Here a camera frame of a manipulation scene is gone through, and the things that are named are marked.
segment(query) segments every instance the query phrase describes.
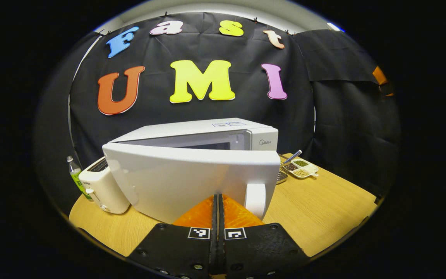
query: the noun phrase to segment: foam letter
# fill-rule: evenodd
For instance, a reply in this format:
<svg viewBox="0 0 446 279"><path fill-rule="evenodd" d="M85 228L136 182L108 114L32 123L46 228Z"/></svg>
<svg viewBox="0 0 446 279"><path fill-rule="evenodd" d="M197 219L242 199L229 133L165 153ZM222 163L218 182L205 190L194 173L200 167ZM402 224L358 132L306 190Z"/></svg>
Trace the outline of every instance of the foam letter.
<svg viewBox="0 0 446 279"><path fill-rule="evenodd" d="M111 53L108 55L108 58L111 58L117 55L120 51L128 48L130 43L125 43L125 41L131 41L133 39L132 32L139 30L139 27L132 27L129 30L119 34L113 39L109 40L107 44L110 45Z"/></svg>
<svg viewBox="0 0 446 279"><path fill-rule="evenodd" d="M138 66L126 69L125 76L127 76L127 90L123 100L119 102L113 101L113 83L118 78L117 72L112 72L98 80L99 94L98 94L98 109L101 113L106 115L113 115L124 113L129 110L137 100L137 93L139 90L140 73L144 71L145 67Z"/></svg>
<svg viewBox="0 0 446 279"><path fill-rule="evenodd" d="M222 21L220 22L220 32L225 35L230 36L242 36L244 34L244 30L242 30L242 24L237 21Z"/></svg>
<svg viewBox="0 0 446 279"><path fill-rule="evenodd" d="M184 23L181 21L165 21L161 22L157 27L149 32L151 35L161 35L161 34L178 34L182 32L182 25Z"/></svg>
<svg viewBox="0 0 446 279"><path fill-rule="evenodd" d="M261 67L266 71L269 82L268 97L270 99L285 100L287 94L283 91L280 80L280 67L273 64L261 64Z"/></svg>
<svg viewBox="0 0 446 279"><path fill-rule="evenodd" d="M284 49L285 45L280 43L278 39L281 39L280 35L276 35L276 33L273 30L264 30L264 33L268 35L269 41L277 48Z"/></svg>
<svg viewBox="0 0 446 279"><path fill-rule="evenodd" d="M228 61L214 60L202 74L191 60L173 62L170 66L175 69L175 93L170 96L170 102L184 103L192 100L192 94L187 92L187 83L199 100L204 99L211 83L213 90L209 93L209 99L235 99L235 93L230 88L228 78L228 69L231 65Z"/></svg>

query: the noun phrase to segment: red letter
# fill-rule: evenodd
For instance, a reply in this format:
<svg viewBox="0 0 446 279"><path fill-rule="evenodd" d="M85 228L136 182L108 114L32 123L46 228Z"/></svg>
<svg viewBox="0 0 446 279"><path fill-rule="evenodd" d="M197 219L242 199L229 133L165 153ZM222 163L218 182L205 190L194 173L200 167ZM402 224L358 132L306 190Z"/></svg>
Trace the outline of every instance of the red letter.
<svg viewBox="0 0 446 279"><path fill-rule="evenodd" d="M98 109L101 113L106 115L113 115L123 113L133 106L137 100L137 92L139 88L140 73L144 71L144 66L132 67L125 71L127 76L127 90L123 100L115 102L112 99L113 83L118 78L119 74L113 72L101 77L98 80L99 94L98 94Z"/></svg>

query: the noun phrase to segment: pink letter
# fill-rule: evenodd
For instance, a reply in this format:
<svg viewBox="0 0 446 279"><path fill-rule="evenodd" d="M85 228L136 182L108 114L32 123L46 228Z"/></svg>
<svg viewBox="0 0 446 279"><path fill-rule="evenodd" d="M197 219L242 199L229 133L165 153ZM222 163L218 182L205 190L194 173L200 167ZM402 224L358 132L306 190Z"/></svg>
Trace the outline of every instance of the pink letter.
<svg viewBox="0 0 446 279"><path fill-rule="evenodd" d="M151 30L149 33L151 35L161 35L161 34L168 34L168 35L173 35L173 34L178 34L180 32L182 32L182 25L184 23L181 21L165 21L165 22L161 22L157 25L156 28L154 28L153 30Z"/></svg>
<svg viewBox="0 0 446 279"><path fill-rule="evenodd" d="M261 64L261 67L266 71L269 82L268 97L270 99L285 100L287 94L283 92L280 80L280 67L273 64Z"/></svg>

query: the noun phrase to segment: white toaster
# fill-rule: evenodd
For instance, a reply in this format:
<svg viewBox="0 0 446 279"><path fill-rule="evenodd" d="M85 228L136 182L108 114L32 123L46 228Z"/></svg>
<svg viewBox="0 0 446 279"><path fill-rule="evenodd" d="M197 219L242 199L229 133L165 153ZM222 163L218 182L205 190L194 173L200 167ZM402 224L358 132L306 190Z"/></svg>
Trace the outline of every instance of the white toaster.
<svg viewBox="0 0 446 279"><path fill-rule="evenodd" d="M83 170L78 179L85 192L105 212L122 214L129 208L130 202L113 178L105 157Z"/></svg>

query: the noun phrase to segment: black cloth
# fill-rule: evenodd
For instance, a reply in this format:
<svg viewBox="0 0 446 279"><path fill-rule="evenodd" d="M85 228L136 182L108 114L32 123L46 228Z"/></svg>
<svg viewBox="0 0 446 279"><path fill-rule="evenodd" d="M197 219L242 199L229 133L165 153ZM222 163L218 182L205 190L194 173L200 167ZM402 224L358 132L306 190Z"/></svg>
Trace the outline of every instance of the black cloth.
<svg viewBox="0 0 446 279"><path fill-rule="evenodd" d="M219 32L220 22L240 22L241 37ZM165 21L182 21L179 34L150 35L149 31ZM137 26L130 46L108 58L110 39ZM273 46L264 30L274 30L285 44ZM234 100L214 101L208 95L203 100L193 98L187 103L170 103L175 92L177 60L191 60L204 72L213 60L226 60ZM281 68L285 100L270 99L269 83L261 64ZM98 109L98 80L118 72L113 84L113 100L125 96L126 76L131 67L144 66L140 74L138 97L124 113L105 115ZM102 145L145 125L193 120L242 118L278 129L278 152L301 149L308 154L311 147L314 110L311 85L302 62L302 55L291 35L282 30L238 16L189 12L160 16L120 28L102 37L82 62L70 94L72 134L77 153L84 166L104 156Z"/></svg>
<svg viewBox="0 0 446 279"><path fill-rule="evenodd" d="M240 22L241 37L219 32L224 20ZM165 21L182 21L182 32L150 35ZM130 46L108 58L107 42L137 26ZM281 36L284 49L273 46L264 30ZM191 12L160 16L125 26L100 37L73 75L85 51L97 38L91 33L77 44L46 90L36 123L37 169L53 200L69 214L80 192L64 159L76 151L83 168L102 157L102 145L145 125L232 118L278 129L279 153L301 149L302 157L381 196L393 183L398 160L400 125L391 84L378 86L377 64L343 32L313 30L296 35L238 16ZM177 60L191 60L204 72L213 60L226 60L234 100L214 101L208 94L190 102L170 103L175 92ZM269 82L261 64L281 68L287 99L267 96ZM144 66L138 96L124 113L105 115L98 109L98 80L119 73L112 98L125 96L124 71ZM73 145L67 126L67 99Z"/></svg>
<svg viewBox="0 0 446 279"><path fill-rule="evenodd" d="M400 145L392 84L378 85L377 64L343 32L313 30L294 39L313 88L311 162L384 196L395 181Z"/></svg>
<svg viewBox="0 0 446 279"><path fill-rule="evenodd" d="M41 185L60 208L69 215L81 195L67 169L67 156L75 155L68 125L68 97L73 76L85 52L99 33L91 32L69 51L44 88L35 116L33 160Z"/></svg>

